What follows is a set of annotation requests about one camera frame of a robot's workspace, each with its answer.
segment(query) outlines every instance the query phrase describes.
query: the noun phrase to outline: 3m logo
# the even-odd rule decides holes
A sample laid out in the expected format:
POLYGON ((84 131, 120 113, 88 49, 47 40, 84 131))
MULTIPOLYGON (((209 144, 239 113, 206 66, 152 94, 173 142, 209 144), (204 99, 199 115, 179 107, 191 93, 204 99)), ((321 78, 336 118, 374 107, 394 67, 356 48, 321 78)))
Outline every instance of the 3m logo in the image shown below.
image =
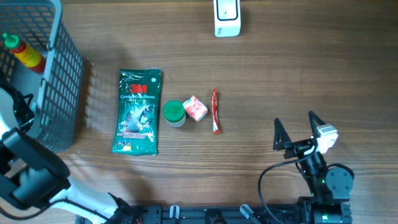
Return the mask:
POLYGON ((130 93, 147 93, 148 87, 147 85, 130 85, 130 93))

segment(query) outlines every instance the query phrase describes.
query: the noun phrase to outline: gray plastic basket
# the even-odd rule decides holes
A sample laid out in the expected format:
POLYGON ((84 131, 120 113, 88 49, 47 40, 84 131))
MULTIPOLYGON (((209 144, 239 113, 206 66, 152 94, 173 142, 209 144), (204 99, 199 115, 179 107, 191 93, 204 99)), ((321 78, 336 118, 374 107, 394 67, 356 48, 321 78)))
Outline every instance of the gray plastic basket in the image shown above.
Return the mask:
POLYGON ((36 74, 0 41, 0 72, 37 103, 31 104, 35 118, 28 135, 54 152, 72 144, 83 78, 81 56, 61 18, 59 0, 0 1, 0 33, 18 35, 47 58, 44 74, 36 74))

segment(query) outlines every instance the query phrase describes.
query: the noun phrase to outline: jar with green lid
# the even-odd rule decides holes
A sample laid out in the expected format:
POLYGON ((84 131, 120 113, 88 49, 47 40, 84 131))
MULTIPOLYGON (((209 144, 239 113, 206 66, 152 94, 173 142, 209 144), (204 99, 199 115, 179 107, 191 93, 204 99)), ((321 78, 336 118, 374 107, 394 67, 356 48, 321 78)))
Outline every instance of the jar with green lid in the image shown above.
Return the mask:
POLYGON ((163 115, 167 124, 173 128, 181 127, 185 120, 185 108, 178 100, 170 100, 163 107, 163 115))

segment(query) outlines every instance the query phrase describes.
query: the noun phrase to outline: wooden table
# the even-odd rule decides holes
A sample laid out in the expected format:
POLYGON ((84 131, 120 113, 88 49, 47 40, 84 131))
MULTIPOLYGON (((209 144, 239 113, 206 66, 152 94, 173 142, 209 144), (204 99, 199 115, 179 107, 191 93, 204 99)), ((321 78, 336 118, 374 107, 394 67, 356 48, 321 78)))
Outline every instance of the wooden table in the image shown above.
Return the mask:
MULTIPOLYGON (((59 154, 90 187, 143 205, 259 205, 258 176, 282 162, 274 119, 293 141, 311 135, 308 111, 339 131, 325 155, 356 174, 355 223, 398 218, 398 4, 242 1, 235 38, 214 36, 212 2, 70 4, 63 20, 85 58, 75 143, 59 154), (120 68, 164 69, 161 106, 219 90, 211 116, 179 129, 159 123, 159 155, 111 153, 120 68)), ((263 180, 267 202, 309 190, 294 165, 263 180)), ((49 210, 29 223, 73 223, 49 210)), ((10 223, 4 217, 0 223, 10 223)))

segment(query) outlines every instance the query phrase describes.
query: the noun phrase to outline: green lid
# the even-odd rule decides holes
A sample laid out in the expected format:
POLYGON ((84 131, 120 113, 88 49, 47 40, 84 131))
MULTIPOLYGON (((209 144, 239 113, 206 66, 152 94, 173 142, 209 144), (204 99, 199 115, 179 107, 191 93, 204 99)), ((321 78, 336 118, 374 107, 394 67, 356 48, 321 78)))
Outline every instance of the green lid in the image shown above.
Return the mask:
POLYGON ((184 106, 178 100, 170 100, 163 107, 163 115, 167 121, 179 122, 185 116, 184 106))
POLYGON ((8 35, 7 33, 3 33, 2 36, 6 40, 6 47, 9 49, 17 49, 21 46, 21 40, 16 35, 8 35))

